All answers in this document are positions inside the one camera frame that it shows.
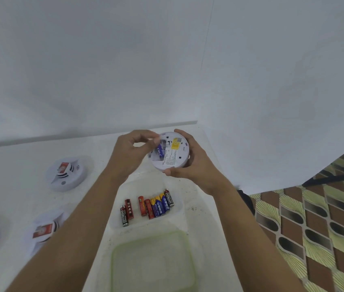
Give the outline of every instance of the man's right hand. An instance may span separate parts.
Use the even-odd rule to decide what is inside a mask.
[[[204,149],[187,132],[175,129],[183,135],[189,144],[189,160],[184,168],[168,168],[166,176],[187,178],[196,183],[206,194],[214,196],[228,188],[234,188],[231,182],[214,166]]]

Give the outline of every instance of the forearm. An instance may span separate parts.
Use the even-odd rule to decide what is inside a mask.
[[[25,265],[7,292],[82,291],[119,184],[104,171],[59,231]]]
[[[214,195],[223,231],[245,291],[305,291],[237,191]]]

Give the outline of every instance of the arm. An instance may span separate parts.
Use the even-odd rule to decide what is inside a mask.
[[[189,142],[191,157],[187,167],[169,168],[165,174],[188,178],[213,196],[244,291],[305,291],[230,181],[218,171],[191,135],[178,129],[175,132]]]
[[[135,142],[146,143],[134,147]],[[63,226],[20,271],[7,292],[82,291],[120,185],[159,142],[158,134],[149,130],[135,130],[118,137],[106,169]]]

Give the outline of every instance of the clear plastic container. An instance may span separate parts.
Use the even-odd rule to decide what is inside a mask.
[[[117,246],[111,256],[111,292],[194,292],[197,279],[183,231]]]
[[[174,206],[171,207],[164,216],[149,219],[148,216],[141,216],[138,197],[144,199],[154,198],[156,195],[164,192],[167,188],[172,196]],[[132,177],[132,181],[124,183],[116,194],[114,206],[108,221],[109,226],[118,231],[128,231],[133,227],[154,223],[156,221],[171,218],[178,213],[184,213],[183,201],[180,194],[181,189],[176,184],[176,179],[165,176],[161,172],[147,172],[146,174],[137,174]],[[130,199],[131,207],[134,213],[134,219],[129,220],[129,226],[123,227],[121,219],[121,206],[124,201]]]

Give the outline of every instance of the hand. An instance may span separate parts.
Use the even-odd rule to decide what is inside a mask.
[[[183,130],[175,129],[189,144],[189,160],[184,168],[164,170],[166,176],[187,178],[196,183],[206,194],[214,196],[224,189],[233,188],[231,182],[214,166],[207,153],[194,137]]]
[[[145,142],[134,147],[136,142]],[[160,136],[150,130],[134,130],[118,137],[108,161],[108,175],[121,185],[141,164],[143,158],[160,143]]]

